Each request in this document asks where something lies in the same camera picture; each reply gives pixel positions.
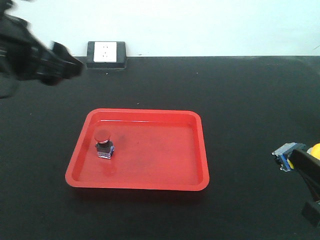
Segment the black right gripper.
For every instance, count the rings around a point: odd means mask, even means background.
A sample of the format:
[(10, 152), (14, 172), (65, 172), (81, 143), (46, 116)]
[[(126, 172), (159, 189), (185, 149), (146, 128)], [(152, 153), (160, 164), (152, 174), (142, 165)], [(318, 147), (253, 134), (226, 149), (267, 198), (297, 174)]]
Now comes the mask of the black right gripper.
[(293, 150), (290, 161), (308, 185), (314, 201), (306, 201), (301, 214), (314, 226), (320, 226), (320, 160), (300, 149)]

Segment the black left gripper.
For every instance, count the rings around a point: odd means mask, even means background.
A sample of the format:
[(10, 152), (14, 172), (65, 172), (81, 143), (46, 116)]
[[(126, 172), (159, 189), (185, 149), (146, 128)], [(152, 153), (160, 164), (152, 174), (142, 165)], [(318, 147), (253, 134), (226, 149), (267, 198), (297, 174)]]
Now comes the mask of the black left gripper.
[(7, 60), (19, 80), (40, 80), (56, 85), (82, 73), (84, 64), (68, 49), (54, 42), (51, 48), (37, 40), (17, 42), (7, 47)]

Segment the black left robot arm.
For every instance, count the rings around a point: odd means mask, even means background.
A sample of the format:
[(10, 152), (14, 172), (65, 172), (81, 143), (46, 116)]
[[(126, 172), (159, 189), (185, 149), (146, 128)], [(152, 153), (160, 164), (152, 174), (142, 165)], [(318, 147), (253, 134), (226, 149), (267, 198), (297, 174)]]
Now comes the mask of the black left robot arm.
[(20, 81), (39, 80), (54, 86), (81, 75), (84, 64), (54, 42), (44, 46), (28, 29), (29, 23), (7, 14), (12, 0), (0, 2), (0, 97), (11, 97)]

